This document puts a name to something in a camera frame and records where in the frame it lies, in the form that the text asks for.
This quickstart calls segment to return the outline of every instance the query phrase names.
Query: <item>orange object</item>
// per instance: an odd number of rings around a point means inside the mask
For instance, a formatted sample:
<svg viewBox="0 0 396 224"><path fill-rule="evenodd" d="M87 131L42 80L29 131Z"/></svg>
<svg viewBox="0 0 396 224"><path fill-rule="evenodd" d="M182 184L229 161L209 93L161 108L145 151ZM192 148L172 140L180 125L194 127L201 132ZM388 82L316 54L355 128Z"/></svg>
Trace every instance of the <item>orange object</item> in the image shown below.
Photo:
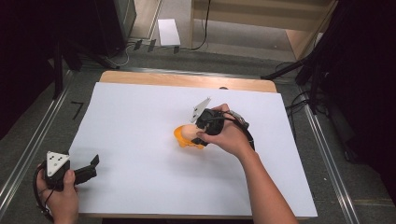
<svg viewBox="0 0 396 224"><path fill-rule="evenodd" d="M192 141L185 139L182 135L181 135L181 128L183 127L183 125L179 126L178 128L175 129L174 131L174 135L175 138L178 141L178 145L181 147L197 147L199 149L203 149L204 146L203 145L196 145L194 144Z"/></svg>

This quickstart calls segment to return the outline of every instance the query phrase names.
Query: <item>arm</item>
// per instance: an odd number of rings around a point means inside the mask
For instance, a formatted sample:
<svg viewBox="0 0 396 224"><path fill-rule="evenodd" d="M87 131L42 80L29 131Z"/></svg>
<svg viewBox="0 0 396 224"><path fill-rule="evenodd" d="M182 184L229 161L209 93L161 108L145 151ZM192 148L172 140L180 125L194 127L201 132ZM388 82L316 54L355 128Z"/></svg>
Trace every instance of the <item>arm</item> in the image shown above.
<svg viewBox="0 0 396 224"><path fill-rule="evenodd" d="M228 111L229 107L221 105L213 109ZM250 147L247 138L236 125L226 120L220 134L207 135L200 132L197 135L235 155L241 162L255 223L297 223L289 205L262 165L259 155Z"/></svg>

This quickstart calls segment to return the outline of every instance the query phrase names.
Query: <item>black cable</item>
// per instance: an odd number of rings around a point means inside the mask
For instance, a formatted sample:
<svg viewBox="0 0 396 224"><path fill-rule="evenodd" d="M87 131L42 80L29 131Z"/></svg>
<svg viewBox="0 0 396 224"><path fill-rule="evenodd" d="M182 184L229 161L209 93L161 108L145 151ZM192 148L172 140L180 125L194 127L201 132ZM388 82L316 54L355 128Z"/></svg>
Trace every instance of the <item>black cable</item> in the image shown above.
<svg viewBox="0 0 396 224"><path fill-rule="evenodd" d="M205 32L205 27L204 27L204 20L201 20L201 27L202 27L202 31Z"/></svg>
<svg viewBox="0 0 396 224"><path fill-rule="evenodd" d="M293 63L293 62L283 62L283 63L278 64L278 65L275 67L275 72L277 72L277 68L278 68L280 65L285 64L285 63Z"/></svg>
<svg viewBox="0 0 396 224"><path fill-rule="evenodd" d="M239 119L234 117L234 119L229 119L226 117L216 117L216 118L212 118L212 119L206 119L206 122L209 122L211 120L216 120L216 119L224 119L224 120L229 120L232 123L234 123L239 129L241 129L241 131L244 133L244 135L247 137L247 140L251 146L251 148L255 151L255 147L254 147L254 139L253 136L251 135L251 133L248 131L248 128L245 127L241 122L239 122Z"/></svg>
<svg viewBox="0 0 396 224"><path fill-rule="evenodd" d="M37 177L38 177L38 173L47 167L47 162L43 161L36 169L35 169L35 174L33 177L33 193L35 194L35 201L37 202L37 206L38 208L41 210L41 213L51 222L53 222L53 216L50 214L50 210L46 207L46 205L43 205L43 203L41 202L40 196L38 194L38 189L37 189Z"/></svg>
<svg viewBox="0 0 396 224"><path fill-rule="evenodd" d="M305 64L305 62L308 61L308 60L309 60L309 55L306 56L305 58L302 58L301 60L299 60L299 61L297 61L295 63L292 63L291 65L289 65L289 66L287 66L285 68L280 69L279 71L274 72L273 74L270 74L270 75L267 75L267 76L262 76L262 77L260 77L260 79L273 80L273 79L275 79L277 77L281 77L284 74L286 74L286 73L288 73L288 72L290 72L290 71L292 71L294 69L297 69L297 68L303 66Z"/></svg>
<svg viewBox="0 0 396 224"><path fill-rule="evenodd" d="M309 91L303 91L303 92L301 92L301 93L299 93L296 97L294 97L294 99L291 101L291 105L290 106L287 106L287 107L285 107L286 108L286 110L290 110L290 113L288 114L288 117L290 117L290 126L291 126L291 131L292 131L292 133L293 133L293 138L294 138L294 142L296 142L297 141L297 134L296 134L296 129L295 129L295 125L294 125L294 116L293 116L293 109L294 109L294 107L296 107L297 105L306 105L306 104L308 104L309 103L309 99L308 100L303 100L303 101L301 101L301 102L299 102L299 103L297 103L297 104L294 104L294 102L301 96L301 95L303 95L303 94L306 94L306 93L308 93Z"/></svg>
<svg viewBox="0 0 396 224"><path fill-rule="evenodd" d="M209 0L208 4L207 4L207 12L206 12L206 21L205 21L205 37L204 37L204 41L202 42L202 44L195 49L191 49L191 50L197 50L200 49L201 46L206 42L206 36L207 36L207 19L209 18L209 10L210 10L210 2L211 0Z"/></svg>
<svg viewBox="0 0 396 224"><path fill-rule="evenodd" d="M55 188L52 189L52 191L51 191L50 194L49 194L49 197L48 197L48 198L46 199L46 201L44 202L44 207L47 207L47 202L49 201L50 196L52 196L53 191L55 191Z"/></svg>
<svg viewBox="0 0 396 224"><path fill-rule="evenodd" d="M302 109L304 108L305 105L307 105L306 102L304 102L303 104L299 105L297 110L294 110L294 109L296 109L296 108L293 108L293 110L288 114L288 117L290 117L291 114L296 114L296 113L298 113L300 110L302 110Z"/></svg>

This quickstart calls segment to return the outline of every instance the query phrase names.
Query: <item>wire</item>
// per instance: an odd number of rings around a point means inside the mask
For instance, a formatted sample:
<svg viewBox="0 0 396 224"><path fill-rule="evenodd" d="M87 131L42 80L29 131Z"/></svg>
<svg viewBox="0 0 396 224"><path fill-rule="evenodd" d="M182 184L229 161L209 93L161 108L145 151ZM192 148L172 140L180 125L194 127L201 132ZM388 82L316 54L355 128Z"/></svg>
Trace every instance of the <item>wire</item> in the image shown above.
<svg viewBox="0 0 396 224"><path fill-rule="evenodd" d="M202 31L205 32L205 27L204 27L204 20L201 20L201 27L202 27ZM206 42L206 49L209 48L209 44Z"/></svg>
<svg viewBox="0 0 396 224"><path fill-rule="evenodd" d="M50 210L46 207L46 205L43 205L43 203L41 202L39 193L38 193L38 189L37 189L37 177L38 177L38 173L43 169L47 167L47 162L43 161L36 169L35 169L35 174L33 176L33 193L35 194L35 201L37 202L37 206L38 208L41 210L41 213L51 222L53 222L53 217L50 214Z"/></svg>
<svg viewBox="0 0 396 224"><path fill-rule="evenodd" d="M207 37L207 19L209 18L209 10L210 10L210 3L211 3L211 0L209 0L209 2L208 2L208 4L207 4L207 12L206 12L206 21L205 21L205 37L204 37L204 41L202 42L202 44L198 47L198 48L195 48L195 49L191 49L191 50L197 50L197 49L200 49L201 48L201 46L206 42L206 37Z"/></svg>
<svg viewBox="0 0 396 224"><path fill-rule="evenodd" d="M310 55L306 56L305 58L302 58L301 60L299 60L295 63L292 63L289 66L286 66L286 67L280 69L279 71L274 72L273 74L262 76L262 77L260 77L260 79L273 80L273 79L275 79L277 77L281 77L284 74L286 74L294 69L297 69L301 66L308 67L307 65L305 65L305 61L308 61L309 57L310 57Z"/></svg>
<svg viewBox="0 0 396 224"><path fill-rule="evenodd" d="M125 46L125 48L127 49L128 47L131 47L130 44L133 44L133 45L134 45L134 44L136 44L136 42L134 42L134 41L128 41L127 44L126 44L126 46ZM114 53L113 55L107 56L107 58L108 58L108 59L112 59L112 58L116 57L117 55L119 55L119 53L120 53L120 51L117 51L117 52Z"/></svg>
<svg viewBox="0 0 396 224"><path fill-rule="evenodd" d="M226 118L226 117L215 117L215 118L211 118L211 119L206 119L205 122L209 122L212 120L217 120L217 119L224 119L224 120L229 120L231 121L233 124L235 124L247 137L247 140L251 146L251 148L253 149L253 151L255 151L255 147L254 147L254 139L253 136L251 135L251 133L248 131L248 128L245 127L238 118L236 118L233 114L231 114L229 111L222 111L222 114L229 114L233 117L233 119L230 118Z"/></svg>
<svg viewBox="0 0 396 224"><path fill-rule="evenodd" d="M297 133L296 133L295 125L294 125L294 116L293 116L293 113L294 113L295 111L293 112L293 109L294 109L296 106L300 106L300 108L299 108L299 110L298 110L298 111L300 111L300 110L303 108L303 105L306 105L306 104L309 103L309 100L303 100L303 101L301 101L301 102L299 102L299 103L297 103L297 104L295 104L294 102L295 102L301 95L306 94L306 93L308 93L308 92L309 92L309 91L303 91L303 92L301 92L301 93L298 94L296 97L294 97L294 99L291 101L291 105L285 107L286 110L290 110L290 113L288 114L288 117L290 117L290 126L291 126L291 131L292 131L292 133L293 133L294 142L297 142Z"/></svg>
<svg viewBox="0 0 396 224"><path fill-rule="evenodd" d="M52 191L51 191L50 194L49 194L49 197L48 197L48 198L46 199L46 201L44 202L44 207L47 207L47 202L49 201L50 196L52 196L53 191L55 191L55 188L52 189Z"/></svg>
<svg viewBox="0 0 396 224"><path fill-rule="evenodd" d="M134 44L132 44L132 45L126 47L126 49L125 49L125 54L126 54L126 56L127 56L127 60L126 60L125 63L114 63L114 62L110 61L110 59L108 59L107 57L106 57L106 60L108 60L110 63L112 63L112 64L114 64L114 65L116 65L116 66L124 66L125 64L127 64L127 63L129 62L128 48L130 48L131 46L134 46Z"/></svg>

